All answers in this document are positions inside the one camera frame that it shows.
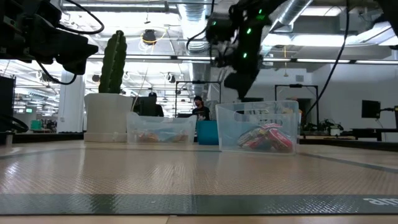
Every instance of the man with cap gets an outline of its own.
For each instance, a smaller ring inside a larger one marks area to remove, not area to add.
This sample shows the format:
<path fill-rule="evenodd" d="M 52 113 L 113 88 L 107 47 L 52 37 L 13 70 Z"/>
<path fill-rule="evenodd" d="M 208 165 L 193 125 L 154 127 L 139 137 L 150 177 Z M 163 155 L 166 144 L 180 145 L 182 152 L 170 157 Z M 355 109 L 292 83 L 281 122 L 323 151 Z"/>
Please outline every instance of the man with cap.
<path fill-rule="evenodd" d="M 152 93 L 149 93 L 149 95 L 148 95 L 149 97 L 155 97 L 155 98 L 157 98 L 157 94 L 156 93 L 154 93 L 154 92 L 152 92 Z M 161 116 L 161 117 L 164 117 L 164 114 L 163 114 L 163 108 L 162 108 L 162 106 L 160 106 L 160 105 L 158 105 L 158 104 L 156 104 L 156 112 L 155 112 L 155 116 Z"/>
<path fill-rule="evenodd" d="M 195 96 L 193 99 L 196 108 L 193 109 L 192 115 L 198 116 L 198 121 L 209 121 L 210 120 L 210 110 L 203 104 L 203 100 L 200 96 Z"/>

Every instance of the white wall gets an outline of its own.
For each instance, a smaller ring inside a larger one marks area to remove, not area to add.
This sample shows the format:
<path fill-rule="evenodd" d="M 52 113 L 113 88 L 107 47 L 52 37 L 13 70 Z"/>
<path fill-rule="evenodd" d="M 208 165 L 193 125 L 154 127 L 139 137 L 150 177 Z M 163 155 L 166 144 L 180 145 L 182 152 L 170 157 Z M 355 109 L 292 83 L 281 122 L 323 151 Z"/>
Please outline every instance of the white wall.
<path fill-rule="evenodd" d="M 331 65 L 313 73 L 313 83 L 323 88 Z M 380 128 L 374 119 L 361 118 L 362 100 L 380 101 L 382 108 L 398 105 L 397 67 L 393 65 L 338 65 L 320 101 L 320 119 L 333 119 L 351 128 Z M 382 112 L 380 122 L 395 128 L 395 115 Z M 388 134 L 388 141 L 398 141 L 398 134 Z"/>
<path fill-rule="evenodd" d="M 264 98 L 265 101 L 274 100 L 274 86 L 278 85 L 288 85 L 296 84 L 295 76 L 304 75 L 304 82 L 300 83 L 303 85 L 312 84 L 312 74 L 307 73 L 306 69 L 287 69 L 288 77 L 284 77 L 285 70 L 280 69 L 275 71 L 273 69 L 263 69 L 257 76 L 256 81 L 253 83 L 252 88 L 247 93 L 246 97 L 258 97 Z M 235 90 L 225 88 L 223 84 L 221 85 L 221 97 L 223 103 L 234 103 L 238 102 L 238 93 Z M 212 100 L 213 97 L 218 97 L 216 94 L 212 94 L 210 90 L 209 97 Z M 308 91 L 306 88 L 302 89 L 292 89 L 287 87 L 278 87 L 278 100 L 284 100 L 286 98 L 297 97 L 297 98 L 309 98 L 315 99 L 315 96 Z"/>

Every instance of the computer monitor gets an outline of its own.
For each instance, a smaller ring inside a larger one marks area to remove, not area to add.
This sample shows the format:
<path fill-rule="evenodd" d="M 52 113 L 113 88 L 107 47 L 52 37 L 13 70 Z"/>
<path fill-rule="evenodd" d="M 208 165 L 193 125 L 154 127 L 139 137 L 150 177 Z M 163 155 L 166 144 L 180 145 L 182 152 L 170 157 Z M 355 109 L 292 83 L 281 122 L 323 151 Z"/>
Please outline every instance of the computer monitor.
<path fill-rule="evenodd" d="M 139 116 L 156 116 L 156 97 L 139 97 L 133 111 Z"/>
<path fill-rule="evenodd" d="M 192 116 L 191 113 L 190 113 L 190 114 L 187 114 L 187 113 L 179 113 L 179 114 L 177 115 L 178 118 L 189 118 L 189 117 L 191 117 L 191 116 Z"/>
<path fill-rule="evenodd" d="M 380 118 L 381 104 L 379 101 L 362 101 L 362 118 Z"/>
<path fill-rule="evenodd" d="M 255 97 L 245 97 L 242 100 L 242 103 L 250 103 L 250 102 L 262 102 L 263 98 L 255 98 Z"/>

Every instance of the floor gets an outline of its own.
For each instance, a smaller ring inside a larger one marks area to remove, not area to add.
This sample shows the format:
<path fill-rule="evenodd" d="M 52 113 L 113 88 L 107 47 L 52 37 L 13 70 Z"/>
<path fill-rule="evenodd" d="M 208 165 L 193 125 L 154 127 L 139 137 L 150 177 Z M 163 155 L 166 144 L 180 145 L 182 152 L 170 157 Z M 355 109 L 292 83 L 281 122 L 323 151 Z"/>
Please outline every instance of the floor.
<path fill-rule="evenodd" d="M 0 215 L 398 213 L 398 153 L 394 152 L 300 146 L 295 156 L 275 156 L 220 152 L 213 146 L 68 141 L 0 148 L 0 169 Z M 93 217 L 76 218 L 96 222 Z M 119 217 L 116 223 L 129 218 L 145 219 Z M 159 222 L 154 223 L 185 222 L 156 218 Z M 219 221 L 231 223 L 228 217 Z M 25 222 L 21 217 L 7 221 Z M 211 221 L 199 217 L 189 222 Z"/>

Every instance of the clear plastic bin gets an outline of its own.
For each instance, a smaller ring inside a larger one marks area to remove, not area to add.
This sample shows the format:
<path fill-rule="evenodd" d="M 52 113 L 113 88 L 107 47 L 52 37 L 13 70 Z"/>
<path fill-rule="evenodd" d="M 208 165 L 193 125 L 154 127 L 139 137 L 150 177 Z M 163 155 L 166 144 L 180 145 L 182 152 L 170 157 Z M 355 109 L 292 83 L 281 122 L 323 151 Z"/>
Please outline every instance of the clear plastic bin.
<path fill-rule="evenodd" d="M 221 151 L 294 154 L 299 103 L 268 101 L 216 106 Z"/>
<path fill-rule="evenodd" d="M 193 144 L 197 117 L 161 118 L 127 114 L 127 142 L 178 142 Z"/>

